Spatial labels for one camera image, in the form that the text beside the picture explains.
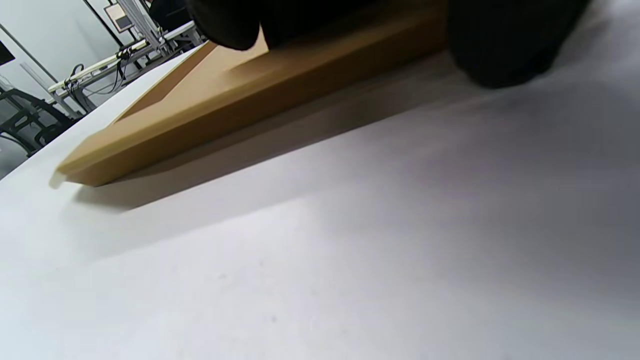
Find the black chair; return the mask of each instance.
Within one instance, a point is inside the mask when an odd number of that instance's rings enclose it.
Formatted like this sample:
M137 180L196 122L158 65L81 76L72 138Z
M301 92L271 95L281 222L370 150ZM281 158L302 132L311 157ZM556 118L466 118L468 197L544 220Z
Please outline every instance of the black chair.
M0 94L0 137L19 144L29 157L73 124L53 106L20 90Z

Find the office chair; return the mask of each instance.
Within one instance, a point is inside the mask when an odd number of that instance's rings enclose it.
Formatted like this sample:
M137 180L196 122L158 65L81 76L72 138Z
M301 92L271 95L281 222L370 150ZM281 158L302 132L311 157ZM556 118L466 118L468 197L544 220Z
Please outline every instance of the office chair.
M29 157L73 124L53 106L20 90L0 94L0 137L20 145Z

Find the white wall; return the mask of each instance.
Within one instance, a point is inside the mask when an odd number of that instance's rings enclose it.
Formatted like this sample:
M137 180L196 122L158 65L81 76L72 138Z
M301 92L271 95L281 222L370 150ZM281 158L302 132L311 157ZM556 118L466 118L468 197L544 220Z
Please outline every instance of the white wall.
M106 0L90 2L109 26L112 26L103 10L109 3ZM78 63L91 65L118 51L116 42L82 0L0 1L0 22L58 80L68 77ZM125 44L132 41L128 33L118 36ZM25 92L48 99L47 92L29 77L20 63L28 63L43 79L50 81L50 85L53 81L2 31L0 40L16 57L15 61L0 67L0 76ZM101 84L103 85L94 85L92 89L106 85ZM96 95L92 100L99 104L107 98Z

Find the black cable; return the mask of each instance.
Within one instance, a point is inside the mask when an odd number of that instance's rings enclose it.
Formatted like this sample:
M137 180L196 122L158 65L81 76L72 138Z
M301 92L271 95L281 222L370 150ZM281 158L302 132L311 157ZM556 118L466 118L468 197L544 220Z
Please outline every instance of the black cable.
M129 65L129 60L131 58L127 58L125 60L124 66L122 66L122 60L120 61L120 63L118 63L118 71L116 71L116 80L113 83L113 87L111 88L111 90L109 90L108 92L100 92L102 89L107 88L108 86L105 86L104 88L101 88L97 91L92 92L89 89L86 89L87 92L89 93L89 95L109 95L112 94L117 88L119 88L120 86L122 86L122 84L124 83L124 81L127 79L126 77L126 72L127 72L127 66ZM122 77L120 79L120 84L118 85L118 75L122 72Z

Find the cardboard box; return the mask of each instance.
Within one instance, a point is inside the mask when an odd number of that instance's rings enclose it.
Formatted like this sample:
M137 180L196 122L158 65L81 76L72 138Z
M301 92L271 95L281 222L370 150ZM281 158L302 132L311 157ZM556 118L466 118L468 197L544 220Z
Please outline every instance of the cardboard box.
M58 167L99 186L299 104L433 53L445 44L439 6L384 4L268 51L206 44L87 138Z

